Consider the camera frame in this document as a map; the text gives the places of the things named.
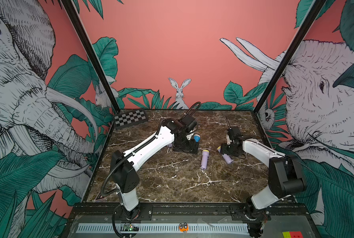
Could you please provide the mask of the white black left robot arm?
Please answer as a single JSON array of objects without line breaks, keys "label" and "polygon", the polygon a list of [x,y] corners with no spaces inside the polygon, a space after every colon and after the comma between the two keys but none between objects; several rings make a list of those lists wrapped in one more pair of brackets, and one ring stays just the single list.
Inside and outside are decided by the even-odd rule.
[{"label": "white black left robot arm", "polygon": [[170,144],[173,145],[174,151],[196,154],[199,144],[193,138],[196,126],[197,120],[189,114],[179,120],[164,119],[159,123],[156,132],[137,146],[123,153],[115,151],[112,154],[109,174],[101,187],[101,195],[111,194],[111,191],[105,190],[105,185],[111,180],[119,190],[122,208],[127,212],[139,210],[136,187],[140,179],[137,172],[152,156]]}]

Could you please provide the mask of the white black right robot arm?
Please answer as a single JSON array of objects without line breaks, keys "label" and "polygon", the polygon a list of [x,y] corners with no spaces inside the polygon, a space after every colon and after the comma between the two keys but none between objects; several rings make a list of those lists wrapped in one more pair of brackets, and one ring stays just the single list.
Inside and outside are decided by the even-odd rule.
[{"label": "white black right robot arm", "polygon": [[268,168],[268,185],[250,198],[251,207],[262,210],[279,200],[304,192],[307,181],[297,156],[278,152],[257,139],[243,136],[238,127],[227,129],[227,142],[221,144],[220,154],[240,157],[250,154]]}]

